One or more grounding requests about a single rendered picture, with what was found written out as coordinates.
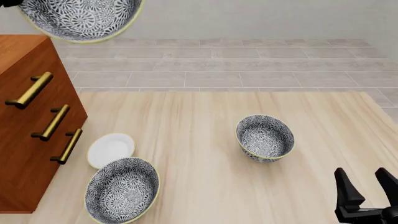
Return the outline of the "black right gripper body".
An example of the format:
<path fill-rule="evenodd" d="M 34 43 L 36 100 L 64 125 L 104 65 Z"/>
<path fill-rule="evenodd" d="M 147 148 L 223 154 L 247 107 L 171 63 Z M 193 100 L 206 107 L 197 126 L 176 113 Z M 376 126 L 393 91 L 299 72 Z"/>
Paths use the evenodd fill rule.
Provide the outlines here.
<path fill-rule="evenodd" d="M 347 224 L 398 224 L 398 207 L 360 208 L 358 210 L 337 207 L 336 217 Z"/>

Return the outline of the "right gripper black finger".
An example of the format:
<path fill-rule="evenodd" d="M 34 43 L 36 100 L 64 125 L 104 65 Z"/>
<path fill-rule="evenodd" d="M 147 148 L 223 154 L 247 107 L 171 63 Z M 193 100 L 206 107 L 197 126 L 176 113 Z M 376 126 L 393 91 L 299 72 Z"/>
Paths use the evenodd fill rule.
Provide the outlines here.
<path fill-rule="evenodd" d="M 383 188 L 391 207 L 398 207 L 398 179 L 383 167 L 380 167 L 375 172 L 375 175 Z"/>
<path fill-rule="evenodd" d="M 334 172 L 338 207 L 359 207 L 365 198 L 356 190 L 345 171 L 339 167 Z"/>

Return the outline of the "patterned black and white bowl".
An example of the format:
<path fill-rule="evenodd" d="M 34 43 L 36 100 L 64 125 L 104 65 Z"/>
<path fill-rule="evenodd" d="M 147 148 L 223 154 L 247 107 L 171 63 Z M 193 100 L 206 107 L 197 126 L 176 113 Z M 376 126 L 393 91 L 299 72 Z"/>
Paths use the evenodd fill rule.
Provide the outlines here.
<path fill-rule="evenodd" d="M 243 153 L 258 162 L 276 162 L 287 156 L 295 145 L 290 128 L 275 117 L 254 114 L 236 126 L 236 139 Z"/>
<path fill-rule="evenodd" d="M 85 208 L 99 224 L 136 222 L 151 208 L 160 190 L 160 175 L 146 160 L 127 157 L 106 164 L 91 178 Z"/>
<path fill-rule="evenodd" d="M 41 33 L 76 44 L 112 39 L 133 24 L 146 0 L 24 0 L 18 8 Z"/>

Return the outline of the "wooden cabinet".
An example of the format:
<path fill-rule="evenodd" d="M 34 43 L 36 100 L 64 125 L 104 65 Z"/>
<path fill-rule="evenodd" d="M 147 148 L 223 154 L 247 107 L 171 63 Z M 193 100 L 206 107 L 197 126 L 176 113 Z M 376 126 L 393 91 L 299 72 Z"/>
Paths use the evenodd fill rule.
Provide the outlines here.
<path fill-rule="evenodd" d="M 45 35 L 0 35 L 0 214 L 32 213 L 88 115 Z"/>

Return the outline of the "wooden cabinet drawer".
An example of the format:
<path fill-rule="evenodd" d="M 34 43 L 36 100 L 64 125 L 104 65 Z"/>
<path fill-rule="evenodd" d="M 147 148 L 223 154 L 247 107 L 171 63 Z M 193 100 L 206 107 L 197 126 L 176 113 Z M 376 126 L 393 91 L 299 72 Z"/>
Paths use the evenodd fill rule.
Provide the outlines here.
<path fill-rule="evenodd" d="M 24 109 L 5 105 L 5 100 L 18 99 L 34 82 L 33 76 L 45 72 L 52 80 Z M 29 138 L 42 132 L 53 115 L 51 108 L 63 105 L 68 75 L 52 41 L 39 35 L 0 35 L 0 136 Z"/>
<path fill-rule="evenodd" d="M 70 110 L 49 141 L 39 138 L 0 136 L 0 213 L 33 212 L 51 183 L 60 156 L 70 137 L 67 132 L 81 128 L 87 118 L 78 97 L 62 98 Z"/>
<path fill-rule="evenodd" d="M 87 118 L 67 73 L 53 75 L 44 89 L 20 110 L 0 101 L 0 192 L 44 190 L 70 136 Z"/>

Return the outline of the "white plate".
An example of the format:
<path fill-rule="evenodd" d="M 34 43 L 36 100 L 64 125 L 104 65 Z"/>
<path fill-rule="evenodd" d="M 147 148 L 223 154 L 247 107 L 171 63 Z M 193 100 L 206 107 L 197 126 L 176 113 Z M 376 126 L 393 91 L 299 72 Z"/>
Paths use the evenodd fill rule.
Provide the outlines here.
<path fill-rule="evenodd" d="M 128 134 L 106 134 L 90 146 L 86 158 L 90 166 L 101 169 L 110 162 L 133 156 L 135 148 L 136 143 Z"/>

